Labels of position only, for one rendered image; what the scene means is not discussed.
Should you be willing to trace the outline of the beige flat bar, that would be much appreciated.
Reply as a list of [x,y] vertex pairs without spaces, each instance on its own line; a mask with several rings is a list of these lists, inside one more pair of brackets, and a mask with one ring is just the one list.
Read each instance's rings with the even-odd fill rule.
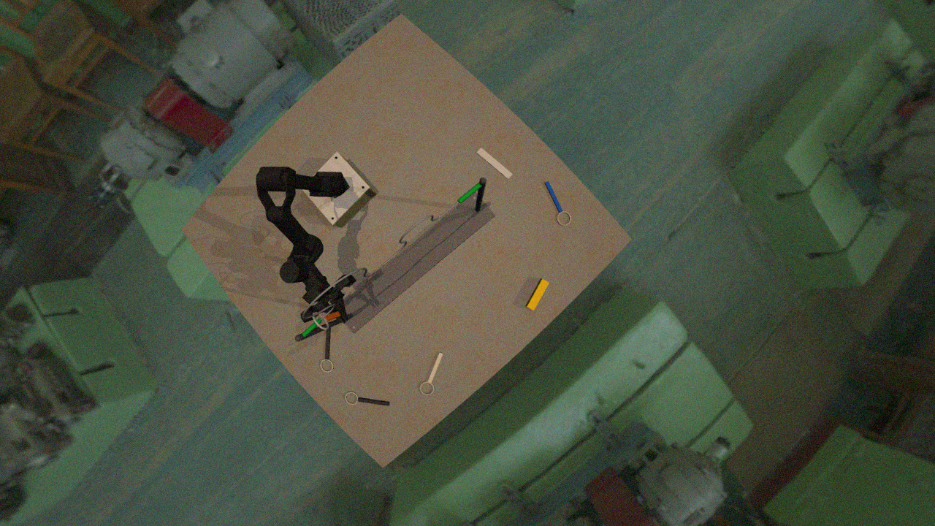
[[500,173],[502,173],[506,178],[510,179],[510,176],[512,175],[512,173],[511,173],[510,171],[506,170],[505,167],[503,166],[503,164],[501,164],[500,162],[498,162],[497,160],[495,160],[495,159],[493,158],[493,156],[490,156],[490,154],[488,154],[487,152],[484,152],[484,150],[482,150],[482,148],[480,148],[480,150],[478,150],[477,153],[480,154],[480,157],[481,157],[482,159],[485,159],[486,162],[488,162],[489,164],[491,164],[491,165],[494,167],[494,169],[497,169],[497,170],[500,171]]

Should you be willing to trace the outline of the tan handle with round loop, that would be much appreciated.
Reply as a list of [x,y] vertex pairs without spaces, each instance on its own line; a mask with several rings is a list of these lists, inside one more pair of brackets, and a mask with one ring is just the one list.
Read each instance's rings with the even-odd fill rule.
[[431,372],[431,374],[430,374],[430,379],[428,379],[428,381],[425,381],[424,383],[421,383],[421,385],[419,386],[419,390],[420,390],[421,393],[423,393],[423,392],[421,391],[421,386],[423,386],[424,384],[430,384],[430,385],[433,386],[433,390],[431,391],[431,393],[429,393],[429,394],[423,393],[424,395],[432,395],[432,393],[433,393],[434,390],[435,390],[435,387],[434,387],[434,385],[432,384],[432,381],[433,381],[433,378],[434,378],[434,376],[435,376],[435,370],[437,370],[438,364],[440,364],[440,360],[441,360],[442,355],[443,355],[443,353],[440,352],[440,355],[438,355],[437,359],[435,360],[433,372]]

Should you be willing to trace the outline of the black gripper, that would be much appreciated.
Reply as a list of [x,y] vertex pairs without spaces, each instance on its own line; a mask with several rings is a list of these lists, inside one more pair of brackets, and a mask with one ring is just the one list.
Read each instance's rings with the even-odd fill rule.
[[[323,276],[323,274],[321,274],[320,272],[315,274],[313,278],[309,278],[306,282],[306,286],[311,288],[311,286],[313,286],[313,279],[316,278],[317,276],[323,279],[325,284],[328,287],[330,286],[330,284],[327,281],[325,281],[327,278],[325,278],[325,276]],[[336,304],[336,308],[333,308],[332,312],[330,312],[329,314],[332,314],[334,312],[340,312],[341,316],[338,317],[337,320],[340,320],[340,322],[342,323],[346,323],[346,321],[348,321],[348,317],[346,314],[346,309],[345,309],[345,305],[343,301],[343,296],[345,296],[345,294],[342,294],[341,289],[344,289],[344,287],[350,287],[351,284],[353,283],[355,283],[355,278],[353,274],[350,274],[348,277],[344,278],[341,282],[336,284],[335,287],[332,287],[327,292],[325,292],[325,294],[321,295],[321,297],[319,297],[318,300],[316,300],[317,302],[316,305],[308,307],[308,310],[304,314],[304,317],[312,316],[314,312],[321,312],[321,310],[331,305],[331,304],[328,304],[328,302],[331,300],[330,303]]]

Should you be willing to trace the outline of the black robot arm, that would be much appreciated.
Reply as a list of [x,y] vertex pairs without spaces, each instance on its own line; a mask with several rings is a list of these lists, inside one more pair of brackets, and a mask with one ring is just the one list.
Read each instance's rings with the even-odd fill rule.
[[[257,194],[266,208],[267,220],[272,222],[291,243],[293,251],[280,268],[280,278],[285,283],[306,284],[309,278],[319,273],[315,262],[324,252],[324,244],[317,236],[307,233],[291,214],[291,204],[295,198],[295,189],[304,189],[315,197],[340,196],[350,188],[342,171],[317,171],[313,177],[295,175],[290,167],[261,167],[255,176]],[[270,199],[268,192],[285,192],[283,206],[277,206]],[[320,277],[313,279],[313,286],[306,286],[303,299],[311,304],[320,293],[328,289]]]

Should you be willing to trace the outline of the orange handle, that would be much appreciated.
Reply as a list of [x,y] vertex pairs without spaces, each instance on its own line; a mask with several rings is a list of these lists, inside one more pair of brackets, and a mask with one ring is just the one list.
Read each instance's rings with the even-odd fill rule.
[[[318,316],[320,316],[323,319],[323,314],[319,313]],[[330,321],[332,319],[338,319],[338,317],[340,316],[341,316],[340,312],[334,312],[332,314],[326,315],[323,320],[325,321],[325,324],[327,324],[327,327],[322,327],[321,325],[318,325],[318,322],[316,321],[315,317],[313,317],[313,320],[316,323],[317,327],[320,327],[322,330],[327,330],[329,329],[329,325],[327,321]]]

